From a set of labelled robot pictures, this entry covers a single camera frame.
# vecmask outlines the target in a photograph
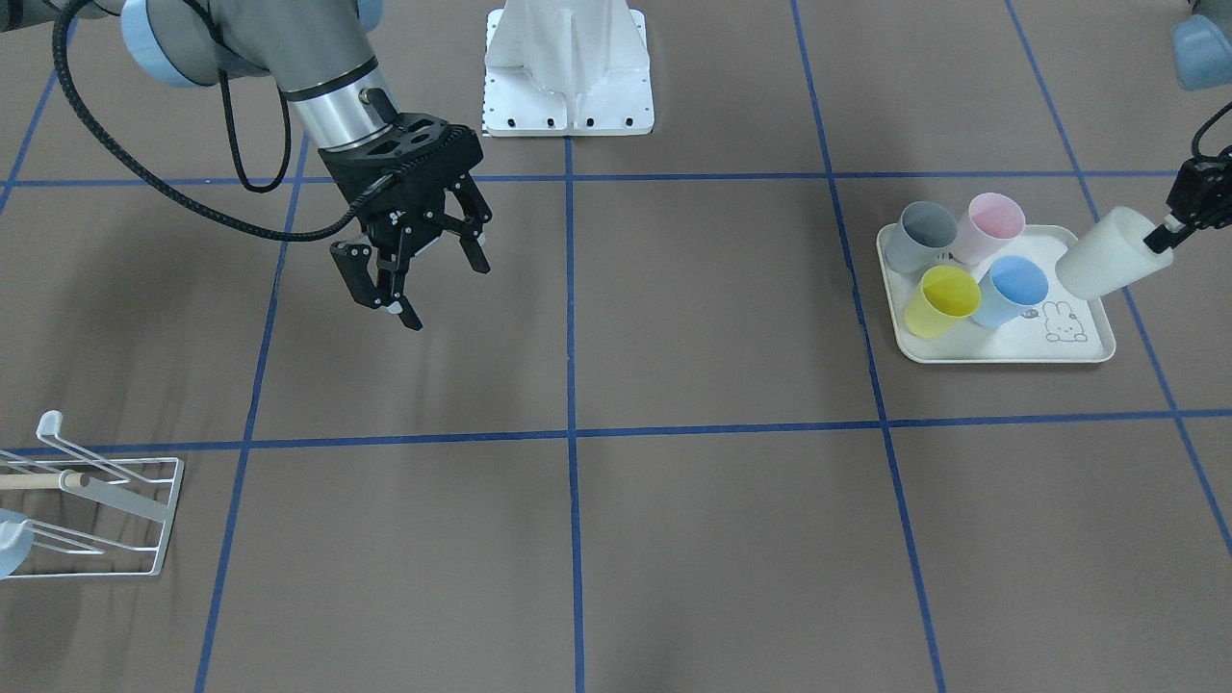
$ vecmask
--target white tray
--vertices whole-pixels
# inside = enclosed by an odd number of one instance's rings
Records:
[[[1116,353],[1116,338],[1112,337],[1104,303],[1099,298],[1077,298],[1057,281],[1057,260],[1078,242],[1073,233],[1060,226],[1027,226],[1023,236],[975,268],[949,258],[938,263],[968,270],[978,281],[1002,255],[1027,258],[1040,265],[1048,277],[1048,296],[1039,308],[997,329],[966,319],[940,337],[915,337],[903,324],[903,308],[924,271],[902,275],[886,266],[885,244],[893,227],[890,224],[877,233],[877,258],[890,298],[894,337],[908,359],[920,364],[1100,364]]]

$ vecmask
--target cup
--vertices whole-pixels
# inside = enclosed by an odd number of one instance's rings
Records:
[[[1207,14],[1215,21],[1204,16]],[[1195,10],[1194,16],[1172,27],[1177,80],[1186,91],[1232,81],[1232,43],[1228,43],[1227,35],[1220,28],[1220,23],[1227,26],[1227,20],[1226,7],[1218,9],[1216,5],[1216,10],[1211,11],[1204,6]]]
[[[0,578],[9,577],[34,545],[32,523],[26,515],[0,509]]]
[[[936,202],[912,202],[886,243],[886,264],[899,274],[917,273],[936,264],[957,236],[958,222],[949,210]]]
[[[1026,228],[1026,215],[1018,202],[999,192],[976,195],[958,222],[958,237],[950,247],[955,260],[978,265],[1004,248]]]
[[[938,265],[924,273],[915,293],[907,302],[903,322],[915,337],[931,339],[979,307],[979,285],[954,265]]]
[[[997,258],[979,280],[979,310],[971,319],[983,327],[1000,327],[1047,298],[1048,277],[1031,260],[1005,255]]]
[[[1114,207],[1057,260],[1066,291],[1092,301],[1172,264],[1172,248],[1156,254],[1143,239],[1154,222],[1129,207]]]

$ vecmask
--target floor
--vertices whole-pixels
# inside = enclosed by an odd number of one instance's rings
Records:
[[[496,2],[387,5],[403,105],[478,126]],[[352,305],[323,244],[140,185],[49,79],[48,27],[0,37],[0,448],[58,408],[187,462],[160,577],[0,586],[5,693],[1227,691],[1228,237],[1108,296],[1098,366],[908,360],[873,245],[987,190],[1079,234],[1161,217],[1228,99],[1177,86],[1186,2],[634,6],[654,133],[485,139],[494,269],[416,260],[421,333]],[[341,213],[306,146],[244,194],[217,92],[145,78],[113,22],[71,58],[191,195]],[[271,89],[237,85],[259,171]]]

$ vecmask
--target grid line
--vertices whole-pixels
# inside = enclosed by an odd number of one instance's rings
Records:
[[[1222,419],[1232,418],[1232,409],[1190,409],[1180,411],[1185,419]],[[899,428],[954,428],[975,425],[1048,425],[1069,423],[1109,423],[1131,420],[1170,420],[1172,411],[1145,412],[1095,412],[1088,414],[1015,414],[992,417],[954,417],[922,419],[887,419],[886,425]],[[579,428],[578,439],[586,438],[652,438],[652,437],[690,437],[690,435],[771,435],[776,433],[800,432],[844,432],[876,430],[881,420],[846,422],[796,422],[796,423],[759,423],[759,424],[710,424],[710,425],[664,425],[634,428]],[[86,445],[105,455],[127,455],[139,453],[219,453],[249,450],[303,450],[328,448],[361,448],[378,445],[442,445],[466,443],[509,443],[519,440],[567,440],[567,429],[514,430],[490,433],[426,433],[418,435],[370,435],[345,438],[271,438],[244,440],[201,440],[191,443],[126,443],[118,445]],[[46,448],[9,448],[10,453],[23,456],[47,454]]]
[[[1023,42],[1023,51],[1026,53],[1026,58],[1031,63],[1031,70],[1035,72],[1040,91],[1044,94],[1044,99],[1048,104],[1048,110],[1052,112],[1052,120],[1057,126],[1057,133],[1061,136],[1061,143],[1064,146],[1066,154],[1068,154],[1069,162],[1073,164],[1074,176],[1078,179],[1078,185],[1082,186],[1083,196],[1087,199],[1087,205],[1090,207],[1092,218],[1094,218],[1098,223],[1100,221],[1099,207],[1095,206],[1095,199],[1090,192],[1090,187],[1087,185],[1085,174],[1083,173],[1082,165],[1078,163],[1078,155],[1074,153],[1073,146],[1069,141],[1069,134],[1066,132],[1066,126],[1061,121],[1061,113],[1057,111],[1057,106],[1052,100],[1052,94],[1048,90],[1047,81],[1044,79],[1044,72],[1040,69],[1039,62],[1035,59],[1035,52],[1031,49],[1031,42],[1026,37],[1026,30],[1023,27],[1018,11],[1014,9],[1014,1],[1004,1],[1005,9],[1009,11],[1010,20],[1014,22],[1014,28],[1018,31],[1019,39]],[[1232,556],[1232,531],[1228,530],[1227,520],[1220,511],[1218,501],[1215,498],[1215,492],[1206,477],[1206,470],[1202,467],[1202,461],[1189,437],[1189,429],[1185,427],[1185,418],[1180,414],[1177,400],[1172,393],[1172,387],[1168,385],[1168,377],[1164,374],[1163,364],[1159,361],[1158,354],[1156,354],[1146,322],[1138,312],[1137,303],[1133,301],[1133,295],[1130,292],[1129,286],[1122,289],[1121,293],[1125,296],[1125,301],[1129,305],[1130,314],[1133,316],[1133,324],[1138,330],[1138,335],[1142,338],[1142,345],[1146,348],[1147,356],[1151,360],[1151,367],[1154,370],[1156,379],[1159,381],[1159,388],[1163,391],[1164,400],[1168,402],[1168,409],[1172,413],[1173,422],[1177,424],[1177,433],[1180,435],[1181,444],[1185,448],[1185,454],[1189,455],[1190,465],[1194,467],[1194,474],[1198,476],[1199,487],[1201,488],[1202,494],[1206,498],[1206,503],[1211,509],[1220,536],[1223,539],[1223,546],[1227,549],[1228,555]]]
[[[303,175],[304,162],[308,158],[308,137],[303,136],[299,143],[299,162],[296,170],[296,181],[291,187],[291,201],[287,203],[287,216],[283,223],[283,232],[291,233],[296,221],[296,208],[299,205],[301,182],[298,178]],[[232,485],[230,506],[227,511],[227,525],[223,530],[222,547],[218,554],[218,571],[214,575],[214,587],[209,599],[209,612],[206,618],[206,633],[201,645],[201,660],[197,663],[197,677],[195,693],[203,693],[206,678],[209,675],[209,661],[213,656],[214,634],[218,628],[218,614],[222,609],[223,591],[227,587],[227,568],[230,565],[230,551],[235,539],[235,525],[239,518],[239,504],[244,494],[244,480],[248,474],[248,457],[251,451],[249,443],[253,440],[253,432],[256,429],[256,414],[261,406],[261,386],[265,382],[265,366],[270,355],[270,342],[274,338],[274,321],[278,312],[278,287],[282,281],[282,270],[287,261],[287,244],[283,242],[278,248],[278,261],[274,269],[274,281],[270,287],[270,301],[266,306],[265,329],[261,334],[261,348],[256,359],[256,372],[253,376],[253,398],[249,403],[248,418],[244,422],[244,440],[240,445],[239,461],[235,465],[235,480]]]
[[[565,400],[569,445],[569,545],[573,555],[573,686],[586,691],[586,645],[582,592],[582,490],[578,483],[578,371],[577,311],[574,291],[574,190],[573,138],[564,138],[564,264],[565,264]]]
[[[828,186],[830,202],[834,206],[834,221],[838,226],[839,242],[843,245],[843,260],[846,263],[848,273],[851,276],[851,298],[855,303],[856,318],[864,335],[865,355],[869,361],[869,377],[872,385],[873,400],[877,404],[877,422],[881,428],[881,438],[886,449],[886,460],[890,466],[890,476],[894,487],[894,501],[898,506],[898,519],[903,529],[903,541],[907,546],[907,557],[910,564],[912,580],[915,586],[915,598],[919,604],[920,621],[924,628],[924,638],[928,645],[929,660],[933,666],[933,678],[936,682],[938,693],[946,693],[945,672],[941,666],[941,654],[936,642],[936,633],[933,629],[931,608],[929,607],[928,592],[924,587],[924,573],[920,568],[919,554],[915,547],[915,533],[912,529],[910,513],[907,508],[907,496],[903,492],[902,476],[898,470],[898,456],[894,451],[894,440],[886,416],[886,402],[881,391],[881,381],[877,377],[877,360],[872,350],[872,339],[869,337],[869,322],[864,312],[864,302],[860,297],[860,280],[856,276],[855,261],[851,256],[851,245],[846,234],[846,224],[843,218],[843,202],[839,199],[838,181],[834,178],[834,166],[830,162],[829,143],[825,137],[825,120],[822,117],[821,101],[817,96],[817,85],[813,79],[812,62],[808,57],[808,42],[804,38],[804,27],[800,16],[797,0],[791,0],[792,20],[796,23],[796,39],[800,43],[800,58],[804,69],[804,81],[808,86],[808,97],[813,107],[813,121],[817,126],[817,139],[822,148],[822,162],[828,174]]]
[[[1087,178],[1174,178],[1175,171],[1162,170],[1083,170]],[[1074,178],[1073,170],[919,170],[919,171],[729,171],[729,173],[641,173],[641,174],[574,174],[575,182],[653,182],[665,180],[864,180],[864,179],[988,179],[988,178]],[[256,178],[254,182],[272,179]],[[333,185],[328,176],[287,176],[288,182]],[[477,182],[564,182],[564,174],[492,174],[476,175]],[[238,178],[171,178],[170,185],[239,185]],[[2,185],[11,187],[140,187],[145,181],[132,178],[101,179],[15,179]]]
[[[73,27],[69,27],[69,39],[73,38]],[[4,208],[9,205],[9,196],[12,195],[14,187],[17,185],[17,175],[21,173],[21,165],[26,163],[26,154],[30,153],[30,144],[34,141],[34,131],[38,129],[38,122],[43,117],[43,110],[47,109],[47,101],[52,96],[52,88],[55,86],[55,70],[47,78],[47,84],[43,85],[43,92],[38,96],[38,105],[34,106],[33,115],[30,116],[30,123],[26,126],[26,134],[21,139],[21,147],[17,148],[17,157],[12,162],[12,168],[9,169],[9,178],[5,180],[4,189],[0,189],[0,215],[4,215]]]

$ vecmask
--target gray cup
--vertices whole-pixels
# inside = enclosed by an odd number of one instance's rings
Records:
[[[899,274],[935,265],[958,236],[958,222],[936,202],[912,202],[903,208],[886,243],[886,264]]]

